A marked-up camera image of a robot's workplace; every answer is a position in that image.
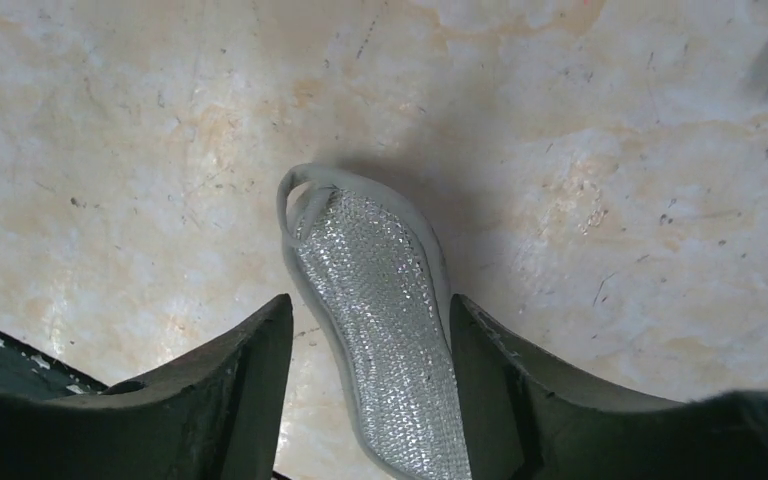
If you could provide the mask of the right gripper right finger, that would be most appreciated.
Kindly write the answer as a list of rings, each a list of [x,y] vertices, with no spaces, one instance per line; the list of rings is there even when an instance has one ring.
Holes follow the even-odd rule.
[[[768,391],[677,402],[592,375],[469,298],[451,349],[476,479],[768,479]]]

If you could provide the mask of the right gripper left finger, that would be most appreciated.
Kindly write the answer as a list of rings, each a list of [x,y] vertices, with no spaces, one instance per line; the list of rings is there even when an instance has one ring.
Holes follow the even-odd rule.
[[[0,479],[274,479],[292,343],[281,294],[100,393],[0,392]]]

